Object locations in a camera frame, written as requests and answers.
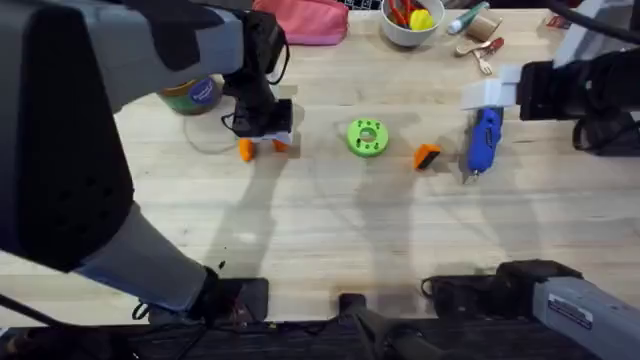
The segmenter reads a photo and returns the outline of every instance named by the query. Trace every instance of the gray robot arm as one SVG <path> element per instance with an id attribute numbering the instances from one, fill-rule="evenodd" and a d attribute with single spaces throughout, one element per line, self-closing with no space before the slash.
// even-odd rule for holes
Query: gray robot arm
<path id="1" fill-rule="evenodd" d="M 244 282 L 218 279 L 144 218 L 113 113 L 218 73 L 261 135 L 283 37 L 269 14 L 186 0 L 0 2 L 0 248 L 192 320 L 224 315 Z"/>

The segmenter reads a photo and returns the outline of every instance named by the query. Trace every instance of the orange toy piece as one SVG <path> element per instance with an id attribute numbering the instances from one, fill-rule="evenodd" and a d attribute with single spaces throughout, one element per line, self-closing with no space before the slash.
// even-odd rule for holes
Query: orange toy piece
<path id="1" fill-rule="evenodd" d="M 272 140 L 273 142 L 273 148 L 277 151 L 277 152 L 285 152 L 287 150 L 289 150 L 289 145 L 283 143 L 280 140 Z"/>
<path id="2" fill-rule="evenodd" d="M 416 170 L 426 169 L 438 155 L 440 155 L 440 146 L 433 144 L 420 145 L 413 154 L 413 168 Z"/>
<path id="3" fill-rule="evenodd" d="M 242 160 L 249 162 L 253 159 L 255 154 L 255 147 L 251 139 L 239 139 L 238 151 L 240 151 L 240 157 Z"/>

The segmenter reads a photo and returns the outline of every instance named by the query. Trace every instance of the sticker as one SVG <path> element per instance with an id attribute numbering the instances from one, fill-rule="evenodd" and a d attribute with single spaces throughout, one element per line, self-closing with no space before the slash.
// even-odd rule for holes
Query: sticker
<path id="1" fill-rule="evenodd" d="M 189 98 L 198 105 L 211 104 L 213 101 L 214 86 L 213 79 L 202 79 L 189 89 Z"/>
<path id="2" fill-rule="evenodd" d="M 583 328 L 588 330 L 593 328 L 593 314 L 570 301 L 565 300 L 560 296 L 549 294 L 547 304 L 549 305 L 549 309 L 567 317 L 569 320 Z"/>

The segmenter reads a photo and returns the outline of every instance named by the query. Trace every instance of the can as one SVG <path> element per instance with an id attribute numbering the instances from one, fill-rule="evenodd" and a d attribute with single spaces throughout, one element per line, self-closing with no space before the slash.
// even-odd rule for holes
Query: can
<path id="1" fill-rule="evenodd" d="M 178 114 L 200 115 L 218 103 L 221 92 L 215 81 L 207 76 L 166 88 L 158 92 L 158 96 Z"/>

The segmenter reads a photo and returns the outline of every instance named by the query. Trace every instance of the wooden table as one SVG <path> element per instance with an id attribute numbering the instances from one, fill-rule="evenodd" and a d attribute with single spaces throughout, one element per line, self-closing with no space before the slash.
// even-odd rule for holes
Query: wooden table
<path id="1" fill-rule="evenodd" d="M 494 67 L 550 58 L 561 35 L 539 28 L 546 11 L 499 12 L 506 45 Z M 265 144 L 255 161 L 240 160 L 218 120 L 229 99 L 193 118 L 155 95 L 125 107 L 118 126 L 143 212 L 188 256 L 214 268 L 226 261 L 222 276 L 268 278 L 272 319 L 329 317 L 346 291 L 388 315 L 423 315 L 421 278 L 531 258 L 575 267 L 640 306 L 640 160 L 576 152 L 572 123 L 522 122 L 511 109 L 494 167 L 461 185 L 468 117 L 458 105 L 460 89 L 481 79 L 474 59 L 453 58 L 457 40 L 443 28 L 432 47 L 400 51 L 377 15 L 352 12 L 338 46 L 292 49 L 281 89 L 295 103 L 288 155 Z M 358 158 L 344 144 L 362 116 L 390 129 L 381 157 Z M 443 154 L 417 173 L 421 143 Z M 131 322 L 136 299 L 79 276 L 8 255 L 0 274 L 2 293 L 59 319 Z"/>

